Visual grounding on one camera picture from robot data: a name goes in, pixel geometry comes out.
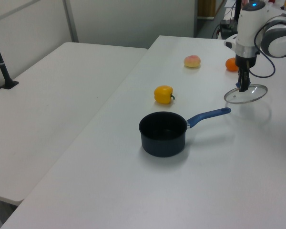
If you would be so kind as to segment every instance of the saucepan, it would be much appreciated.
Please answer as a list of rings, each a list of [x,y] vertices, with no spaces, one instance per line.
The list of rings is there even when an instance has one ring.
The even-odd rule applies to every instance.
[[[182,116],[160,111],[145,116],[139,124],[143,149],[157,157],[169,157],[180,153],[185,145],[185,132],[201,120],[225,115],[229,107],[197,114],[189,120]]]

